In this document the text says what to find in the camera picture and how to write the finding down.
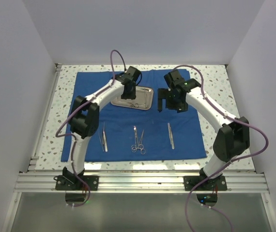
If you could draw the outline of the blue surgical cloth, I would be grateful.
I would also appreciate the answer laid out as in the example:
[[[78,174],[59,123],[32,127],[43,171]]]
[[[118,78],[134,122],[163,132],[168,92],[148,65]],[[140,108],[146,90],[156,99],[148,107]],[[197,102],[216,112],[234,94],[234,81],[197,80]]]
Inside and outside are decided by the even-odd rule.
[[[89,141],[86,162],[187,160],[206,157],[199,117],[196,109],[189,106],[186,112],[157,110],[157,93],[149,110],[136,110],[107,104],[99,115],[100,124],[105,122],[108,152],[103,152],[99,134]],[[168,123],[171,125],[174,146],[171,148]],[[135,143],[134,126],[138,141],[142,131],[146,153],[131,151]]]

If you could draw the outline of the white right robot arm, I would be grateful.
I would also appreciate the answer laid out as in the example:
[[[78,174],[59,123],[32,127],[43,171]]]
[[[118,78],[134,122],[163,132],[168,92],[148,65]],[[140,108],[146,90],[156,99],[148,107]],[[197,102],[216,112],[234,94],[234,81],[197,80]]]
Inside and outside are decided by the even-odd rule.
[[[199,183],[201,188],[211,189],[222,175],[222,168],[249,148],[248,120],[225,111],[204,92],[203,82],[185,80],[176,69],[167,73],[164,79],[168,87],[157,91],[157,110],[161,112],[163,108],[167,108],[181,113],[192,106],[216,132],[211,159],[201,168],[199,176],[189,180],[192,186]]]

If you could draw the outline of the steel instrument tray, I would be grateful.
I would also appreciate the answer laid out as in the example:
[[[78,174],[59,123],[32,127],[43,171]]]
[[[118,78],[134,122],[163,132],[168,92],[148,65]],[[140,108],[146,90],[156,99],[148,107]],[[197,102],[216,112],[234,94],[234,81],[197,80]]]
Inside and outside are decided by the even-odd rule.
[[[134,100],[124,100],[121,97],[117,97],[113,99],[110,103],[114,106],[131,108],[131,104],[138,103],[139,108],[132,108],[138,110],[149,110],[152,106],[153,102],[153,94],[154,90],[150,87],[136,87],[136,98]]]

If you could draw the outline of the steel scalpel handle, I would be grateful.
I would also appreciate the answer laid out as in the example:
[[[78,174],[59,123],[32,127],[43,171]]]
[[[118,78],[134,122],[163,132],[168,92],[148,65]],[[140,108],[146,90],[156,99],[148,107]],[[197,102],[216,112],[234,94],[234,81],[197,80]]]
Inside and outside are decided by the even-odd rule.
[[[172,129],[171,129],[170,123],[168,123],[168,131],[169,131],[169,139],[170,139],[171,148],[175,149],[174,140],[173,140],[173,134],[172,134]]]

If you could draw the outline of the thin steel tweezers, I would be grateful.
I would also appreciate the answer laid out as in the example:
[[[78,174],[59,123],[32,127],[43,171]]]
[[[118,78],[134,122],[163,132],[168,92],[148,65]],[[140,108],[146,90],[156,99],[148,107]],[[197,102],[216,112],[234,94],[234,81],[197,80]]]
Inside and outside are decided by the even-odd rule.
[[[100,144],[101,144],[101,148],[102,148],[102,151],[105,152],[105,145],[104,145],[104,139],[103,139],[103,124],[101,123],[100,126],[99,126],[99,140],[100,140]]]
[[[105,152],[108,152],[105,122],[103,123],[103,149]]]

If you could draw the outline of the steel curved scissors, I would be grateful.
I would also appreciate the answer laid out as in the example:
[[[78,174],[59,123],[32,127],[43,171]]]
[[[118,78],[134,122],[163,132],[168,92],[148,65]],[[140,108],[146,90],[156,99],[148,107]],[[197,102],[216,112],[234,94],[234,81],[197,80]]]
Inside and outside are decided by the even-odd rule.
[[[139,104],[138,104],[138,103],[131,104],[130,107],[131,107],[131,108],[139,108]]]

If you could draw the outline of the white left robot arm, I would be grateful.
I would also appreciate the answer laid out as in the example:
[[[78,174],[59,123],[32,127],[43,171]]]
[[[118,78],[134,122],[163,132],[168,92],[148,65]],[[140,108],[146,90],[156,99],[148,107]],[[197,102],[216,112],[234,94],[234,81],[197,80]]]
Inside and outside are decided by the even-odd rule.
[[[116,97],[122,99],[136,98],[136,82],[142,77],[141,71],[130,66],[112,79],[102,88],[86,97],[77,96],[68,117],[72,144],[68,164],[63,168],[62,176],[70,188],[74,190],[88,189],[83,178],[84,161],[88,143],[99,126],[100,111]]]

